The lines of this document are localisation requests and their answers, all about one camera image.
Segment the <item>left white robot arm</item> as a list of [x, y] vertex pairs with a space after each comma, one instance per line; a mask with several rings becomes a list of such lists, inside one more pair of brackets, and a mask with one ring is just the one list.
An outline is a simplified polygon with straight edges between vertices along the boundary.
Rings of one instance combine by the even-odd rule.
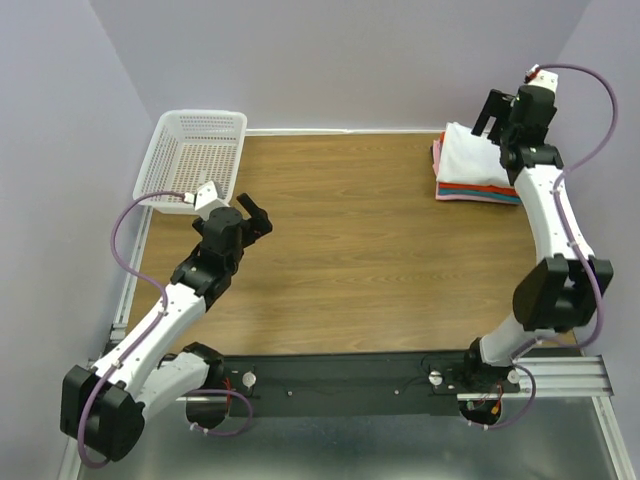
[[211, 187], [181, 200], [194, 208], [201, 240], [180, 263], [160, 298], [143, 320], [112, 351], [90, 367], [74, 366], [62, 384], [60, 429], [76, 439], [82, 464], [99, 469], [124, 458], [145, 423], [182, 395], [218, 396], [254, 408], [231, 389], [216, 351], [193, 345], [169, 363], [162, 361], [173, 342], [199, 320], [230, 287], [244, 251], [268, 235], [268, 213], [246, 193], [239, 209], [211, 195]]

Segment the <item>white t shirt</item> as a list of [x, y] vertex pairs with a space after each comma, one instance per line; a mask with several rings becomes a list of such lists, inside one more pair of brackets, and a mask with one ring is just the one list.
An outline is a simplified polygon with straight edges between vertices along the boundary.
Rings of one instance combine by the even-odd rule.
[[457, 122], [446, 125], [436, 178], [443, 183], [510, 186], [499, 147]]

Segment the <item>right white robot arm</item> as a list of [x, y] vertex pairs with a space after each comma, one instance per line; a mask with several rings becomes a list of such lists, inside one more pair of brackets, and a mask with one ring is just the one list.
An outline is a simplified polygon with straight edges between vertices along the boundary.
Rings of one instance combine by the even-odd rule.
[[514, 95], [491, 90], [472, 129], [498, 146], [536, 251], [535, 266], [514, 290], [511, 313], [465, 352], [460, 379], [474, 392], [506, 380], [513, 362], [538, 342], [587, 325], [613, 278], [611, 262], [597, 258], [581, 237], [561, 154], [546, 141], [555, 113], [551, 87], [524, 84]]

